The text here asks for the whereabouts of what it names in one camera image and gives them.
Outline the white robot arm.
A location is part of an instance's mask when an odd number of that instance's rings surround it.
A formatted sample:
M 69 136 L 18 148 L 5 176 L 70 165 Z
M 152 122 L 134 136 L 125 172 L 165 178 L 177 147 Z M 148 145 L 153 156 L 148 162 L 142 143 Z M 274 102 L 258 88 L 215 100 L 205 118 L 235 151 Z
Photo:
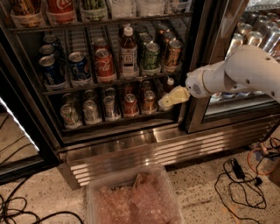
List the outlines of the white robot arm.
M 280 63 L 254 45 L 241 45 L 227 59 L 189 72 L 185 86 L 175 87 L 158 105 L 167 109 L 187 102 L 190 96 L 207 98 L 219 92 L 243 91 L 262 91 L 280 102 Z

